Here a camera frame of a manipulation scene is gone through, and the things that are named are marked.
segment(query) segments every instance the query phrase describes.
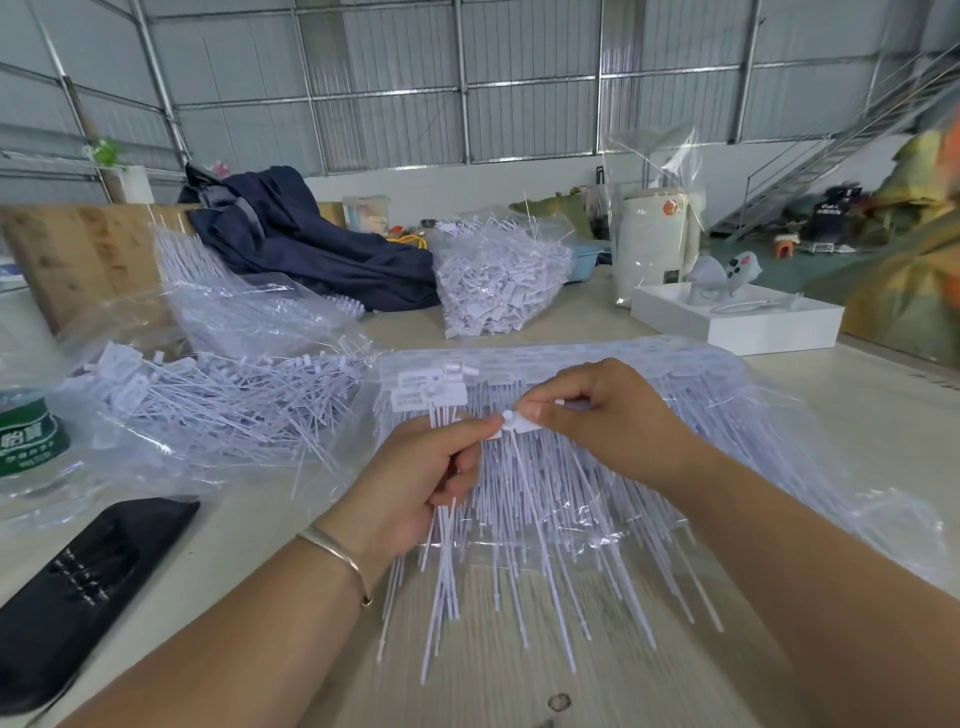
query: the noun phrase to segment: yellow cable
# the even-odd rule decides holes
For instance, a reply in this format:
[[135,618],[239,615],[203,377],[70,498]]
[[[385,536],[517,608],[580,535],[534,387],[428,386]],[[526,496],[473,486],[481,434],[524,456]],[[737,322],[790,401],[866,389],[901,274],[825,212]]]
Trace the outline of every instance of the yellow cable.
[[401,237],[388,237],[392,243],[402,243],[403,245],[413,245],[417,244],[419,250],[426,250],[426,240],[421,238],[419,235],[403,235]]

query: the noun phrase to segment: forearm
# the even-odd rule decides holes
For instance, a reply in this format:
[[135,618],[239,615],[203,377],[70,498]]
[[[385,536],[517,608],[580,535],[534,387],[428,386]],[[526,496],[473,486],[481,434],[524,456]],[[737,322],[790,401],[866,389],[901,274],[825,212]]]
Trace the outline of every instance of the forearm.
[[361,598],[349,567],[295,539],[62,725],[292,728],[343,648]]
[[841,725],[960,725],[960,602],[717,450],[664,489]]

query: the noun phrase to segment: green floor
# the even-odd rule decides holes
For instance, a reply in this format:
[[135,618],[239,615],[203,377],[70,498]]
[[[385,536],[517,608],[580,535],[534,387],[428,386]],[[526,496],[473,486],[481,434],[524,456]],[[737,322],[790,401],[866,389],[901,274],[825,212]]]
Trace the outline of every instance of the green floor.
[[712,238],[709,241],[704,239],[702,246],[705,248],[707,245],[709,250],[702,252],[712,255],[724,265],[735,255],[752,251],[756,255],[760,268],[763,269],[755,283],[784,293],[799,293],[804,290],[808,280],[831,273],[870,255],[869,253],[841,255],[795,253],[791,258],[777,260],[773,257],[773,243],[769,235],[748,237],[735,243],[728,243],[721,238]]

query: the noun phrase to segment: white table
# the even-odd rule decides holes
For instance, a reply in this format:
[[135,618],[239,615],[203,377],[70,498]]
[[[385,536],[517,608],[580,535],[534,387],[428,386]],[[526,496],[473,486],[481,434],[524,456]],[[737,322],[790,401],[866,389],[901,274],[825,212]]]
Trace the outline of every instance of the white table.
[[[627,310],[615,308],[611,299],[609,269],[601,268],[589,283],[567,286],[550,310],[524,331],[471,345],[611,340],[652,333]],[[366,326],[371,336],[395,349],[448,345],[439,309],[381,314]],[[39,333],[32,345],[50,346]],[[955,563],[960,564],[960,392],[946,386],[944,377],[949,375],[928,374],[847,344],[827,351],[757,356],[749,362],[782,391],[813,408],[829,436],[852,457],[865,488],[898,486],[936,506]],[[231,495],[203,508],[103,640],[76,685],[39,725],[56,724],[304,525],[307,516],[292,508],[281,491]],[[0,602],[88,521],[14,543],[0,542]],[[709,562],[704,569],[709,571]],[[686,625],[656,579],[648,581],[642,566],[636,573],[640,588],[649,592],[646,599],[660,649],[646,647],[626,613],[619,612],[602,585],[585,572],[577,577],[577,588],[594,639],[586,643],[578,633],[578,671],[571,675],[555,634],[549,596],[537,577],[527,581],[523,597],[531,634],[531,649],[524,652],[511,617],[492,610],[490,570],[471,567],[462,579],[462,624],[444,634],[441,656],[424,688],[419,684],[420,657],[433,581],[430,572],[418,575],[398,599],[394,625],[404,629],[392,630],[384,665],[373,664],[378,632],[376,616],[369,615],[303,725],[817,724],[815,706],[793,683],[788,665],[752,611],[722,578],[708,586],[727,624],[724,634],[716,634],[703,609],[696,627]],[[566,692],[572,700],[561,714],[546,706],[557,692]],[[0,728],[20,728],[28,718],[0,719]]]

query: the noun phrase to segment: white wall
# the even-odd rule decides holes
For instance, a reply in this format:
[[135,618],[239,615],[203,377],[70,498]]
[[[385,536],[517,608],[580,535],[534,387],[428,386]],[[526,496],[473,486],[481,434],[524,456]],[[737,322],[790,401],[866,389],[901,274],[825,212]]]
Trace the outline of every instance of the white wall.
[[[893,169],[891,157],[906,140],[893,135],[853,155],[833,174],[818,183],[823,189],[844,180],[858,180],[865,189],[874,189]],[[786,161],[811,153],[820,142],[810,142],[784,155],[761,175],[767,177]],[[707,192],[707,224],[720,220],[743,202],[747,176],[758,167],[789,149],[789,142],[767,144],[710,145],[700,147],[702,165],[699,179]],[[548,197],[568,192],[570,187],[593,182],[600,157],[513,161],[499,164],[472,164],[428,167],[394,172],[363,172],[355,175],[307,179],[318,200],[339,200],[345,195],[390,195],[390,221],[415,224],[423,218],[440,218],[458,212]]]

